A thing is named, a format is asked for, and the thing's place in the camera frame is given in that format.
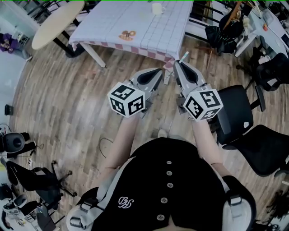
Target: desk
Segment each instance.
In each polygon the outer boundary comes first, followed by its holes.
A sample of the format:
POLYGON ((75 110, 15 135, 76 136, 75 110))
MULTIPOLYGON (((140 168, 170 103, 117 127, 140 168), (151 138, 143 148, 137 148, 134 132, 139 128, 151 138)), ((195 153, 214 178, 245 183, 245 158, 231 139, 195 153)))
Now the desk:
POLYGON ((112 47, 167 62, 179 59, 191 1, 160 2, 165 11, 152 13, 147 1, 101 1, 71 35, 69 43, 80 43, 101 65, 102 59, 88 44, 112 47))
POLYGON ((72 1, 55 10, 37 30, 32 41, 32 48, 39 50, 51 41, 54 41, 65 50, 67 54, 71 57, 75 57, 75 53, 65 46, 57 36, 59 36, 75 20, 83 7, 84 1, 72 1))
POLYGON ((263 30, 263 25, 265 23, 263 18, 258 18, 253 12, 251 12, 249 14, 249 19, 250 24, 253 27, 253 31, 249 34, 248 39, 236 51, 236 57, 238 57, 257 36, 263 36, 266 44, 271 47, 276 54, 283 53, 286 55, 286 57, 288 57, 285 46, 280 38, 278 38, 278 36, 275 35, 269 28, 268 31, 263 30))

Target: person's right arm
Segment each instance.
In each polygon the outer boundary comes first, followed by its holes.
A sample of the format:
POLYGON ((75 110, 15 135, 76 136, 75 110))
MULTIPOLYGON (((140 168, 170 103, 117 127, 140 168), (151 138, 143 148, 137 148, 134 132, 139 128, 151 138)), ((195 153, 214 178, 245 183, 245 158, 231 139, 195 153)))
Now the person's right arm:
POLYGON ((199 156, 204 158, 221 175, 229 176, 230 172, 224 167, 223 159, 206 120, 192 121, 193 132, 199 156))

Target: mug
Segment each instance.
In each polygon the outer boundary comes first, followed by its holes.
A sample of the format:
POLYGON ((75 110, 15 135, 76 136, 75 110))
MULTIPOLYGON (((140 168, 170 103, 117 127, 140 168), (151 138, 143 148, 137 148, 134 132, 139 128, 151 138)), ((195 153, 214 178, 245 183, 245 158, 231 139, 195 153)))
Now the mug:
POLYGON ((162 14, 165 11, 166 8, 162 7, 162 4, 160 3, 153 3, 152 4, 152 11, 153 14, 159 15, 162 14))

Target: embroidered logo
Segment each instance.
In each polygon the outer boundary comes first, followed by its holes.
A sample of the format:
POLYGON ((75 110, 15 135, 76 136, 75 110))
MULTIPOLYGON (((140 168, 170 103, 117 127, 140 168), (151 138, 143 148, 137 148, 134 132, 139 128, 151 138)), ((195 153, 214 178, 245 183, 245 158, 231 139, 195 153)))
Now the embroidered logo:
POLYGON ((120 197, 118 199, 119 208, 129 208, 134 200, 129 200, 128 197, 120 197))

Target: forearm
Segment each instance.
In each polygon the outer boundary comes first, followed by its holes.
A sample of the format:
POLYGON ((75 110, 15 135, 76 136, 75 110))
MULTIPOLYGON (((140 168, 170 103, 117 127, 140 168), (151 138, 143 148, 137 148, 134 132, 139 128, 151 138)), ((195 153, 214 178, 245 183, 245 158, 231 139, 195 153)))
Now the forearm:
POLYGON ((140 115, 137 114, 130 118, 123 118, 110 149, 110 153, 102 165, 102 169, 116 169, 123 165, 130 157, 139 117, 140 115))
POLYGON ((212 136, 208 122, 206 120, 192 121, 192 125, 199 156, 211 165, 215 163, 223 164, 219 147, 212 136))

